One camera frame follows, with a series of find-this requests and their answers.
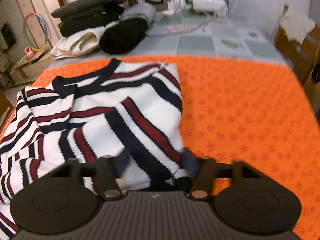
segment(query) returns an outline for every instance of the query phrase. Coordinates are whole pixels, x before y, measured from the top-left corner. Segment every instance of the white folded clothing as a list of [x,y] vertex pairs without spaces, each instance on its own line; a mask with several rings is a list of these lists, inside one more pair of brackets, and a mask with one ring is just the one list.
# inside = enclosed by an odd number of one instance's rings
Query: white folded clothing
[[308,16],[289,7],[288,11],[282,17],[280,26],[286,31],[289,41],[295,40],[302,45],[308,33],[314,30],[316,23]]
[[53,47],[50,55],[53,59],[78,57],[91,53],[99,46],[99,40],[106,29],[116,25],[117,22],[111,22],[107,26],[86,29],[77,32],[67,38],[62,38]]

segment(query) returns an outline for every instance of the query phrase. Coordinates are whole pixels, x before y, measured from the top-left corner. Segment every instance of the orange patterned cloth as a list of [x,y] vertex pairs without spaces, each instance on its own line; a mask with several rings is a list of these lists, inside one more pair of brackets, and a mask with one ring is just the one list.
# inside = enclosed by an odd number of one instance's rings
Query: orange patterned cloth
[[[320,132],[302,87],[289,68],[196,56],[120,60],[175,63],[182,89],[180,132],[184,145],[198,156],[219,162],[241,159],[294,192],[302,203],[294,232],[303,240],[319,239]],[[45,70],[33,86],[45,87],[57,75],[87,74],[108,62]],[[216,184],[219,191],[228,180],[220,179]]]

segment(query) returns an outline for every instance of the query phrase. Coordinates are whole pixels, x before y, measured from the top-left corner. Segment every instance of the black folded clothing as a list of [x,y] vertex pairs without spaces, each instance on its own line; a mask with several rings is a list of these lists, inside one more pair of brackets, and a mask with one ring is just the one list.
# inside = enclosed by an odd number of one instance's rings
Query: black folded clothing
[[60,20],[65,23],[65,22],[73,20],[73,19],[84,18],[84,17],[90,16],[90,15],[95,15],[95,14],[96,15],[102,14],[105,11],[106,11],[106,9],[104,8],[104,6],[99,5],[99,6],[92,7],[90,9],[87,9],[87,10],[84,10],[84,11],[81,11],[81,12],[78,12],[75,14],[63,16],[60,18]]
[[99,14],[83,14],[83,17],[81,17],[79,16],[79,13],[76,18],[72,18],[71,20],[64,22],[60,29],[62,36],[69,37],[72,34],[85,29],[106,26],[110,22],[119,20],[119,15],[124,12],[123,7],[115,2],[107,3],[103,8],[104,11]]
[[127,53],[143,40],[147,30],[148,23],[145,19],[132,18],[121,21],[106,30],[100,39],[100,48],[112,55]]

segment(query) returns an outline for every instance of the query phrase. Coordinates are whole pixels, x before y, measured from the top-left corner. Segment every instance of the gray folded clothing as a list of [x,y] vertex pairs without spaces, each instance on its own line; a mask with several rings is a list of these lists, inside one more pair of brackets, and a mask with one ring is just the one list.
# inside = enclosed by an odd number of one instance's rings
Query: gray folded clothing
[[117,2],[117,3],[123,3],[126,0],[77,0],[72,3],[69,3],[67,5],[64,5],[58,9],[56,9],[54,12],[52,12],[53,18],[60,18],[65,16],[71,16],[73,14],[76,14],[78,12],[82,12],[84,10],[88,10],[92,7],[97,7],[100,5],[103,5],[105,3],[109,2]]
[[156,18],[156,14],[157,12],[153,5],[143,1],[133,5],[120,15],[120,21],[131,18],[142,18],[147,21],[148,26],[150,27],[151,23]]

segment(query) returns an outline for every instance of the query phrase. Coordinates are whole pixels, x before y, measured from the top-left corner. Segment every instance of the hula hoop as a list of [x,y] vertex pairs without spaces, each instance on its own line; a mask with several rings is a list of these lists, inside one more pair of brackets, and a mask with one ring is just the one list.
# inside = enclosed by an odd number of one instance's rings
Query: hula hoop
[[[27,36],[27,19],[29,16],[31,15],[35,15],[39,21],[41,22],[41,25],[44,29],[44,36],[45,36],[45,42],[44,42],[44,45],[42,47],[40,47],[39,49],[36,49],[36,48],[33,48],[32,45],[31,45],[31,42]],[[45,23],[45,20],[44,18],[40,15],[40,14],[37,14],[37,13],[29,13],[24,19],[23,19],[23,36],[24,36],[24,39],[27,43],[27,45],[34,51],[34,52],[40,52],[40,51],[43,51],[44,49],[46,49],[48,47],[48,28],[47,28],[47,25]]]

